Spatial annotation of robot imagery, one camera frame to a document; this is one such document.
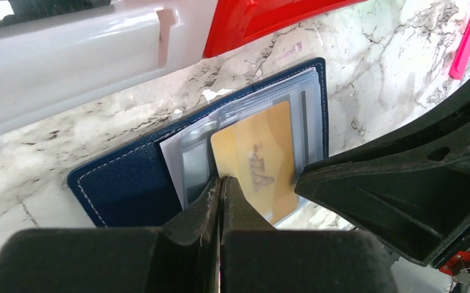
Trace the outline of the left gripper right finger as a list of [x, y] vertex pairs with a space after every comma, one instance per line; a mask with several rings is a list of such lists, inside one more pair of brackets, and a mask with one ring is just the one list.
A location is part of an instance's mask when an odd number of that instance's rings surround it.
[[222, 292], [396, 292], [378, 240], [365, 231], [278, 230], [224, 177]]

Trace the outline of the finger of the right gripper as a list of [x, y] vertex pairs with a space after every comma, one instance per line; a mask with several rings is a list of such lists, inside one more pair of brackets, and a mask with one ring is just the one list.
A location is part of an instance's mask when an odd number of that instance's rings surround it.
[[470, 245], [470, 79], [432, 110], [305, 167], [296, 192], [437, 266]]

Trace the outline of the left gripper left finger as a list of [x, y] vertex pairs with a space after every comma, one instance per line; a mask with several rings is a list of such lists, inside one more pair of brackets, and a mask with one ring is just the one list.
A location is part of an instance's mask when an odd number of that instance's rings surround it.
[[221, 186], [159, 227], [17, 232], [0, 250], [0, 292], [216, 292]]

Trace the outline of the navy blue card holder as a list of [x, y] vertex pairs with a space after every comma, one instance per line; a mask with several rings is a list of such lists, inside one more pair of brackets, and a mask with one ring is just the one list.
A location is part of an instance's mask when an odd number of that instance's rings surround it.
[[299, 175], [329, 154], [326, 75], [316, 57], [248, 85], [72, 170], [68, 185], [98, 227], [163, 225], [215, 174], [212, 134], [283, 101]]

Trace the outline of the gold VIP card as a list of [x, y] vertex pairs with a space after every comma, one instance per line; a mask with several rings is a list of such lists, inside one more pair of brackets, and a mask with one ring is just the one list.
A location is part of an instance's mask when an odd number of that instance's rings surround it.
[[217, 131], [211, 146], [219, 176], [239, 180], [246, 200], [271, 224], [298, 207], [288, 101]]

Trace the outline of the white plastic bin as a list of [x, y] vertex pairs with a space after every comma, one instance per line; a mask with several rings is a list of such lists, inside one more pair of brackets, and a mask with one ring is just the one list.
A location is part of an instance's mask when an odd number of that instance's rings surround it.
[[0, 1], [0, 135], [200, 61], [216, 1]]

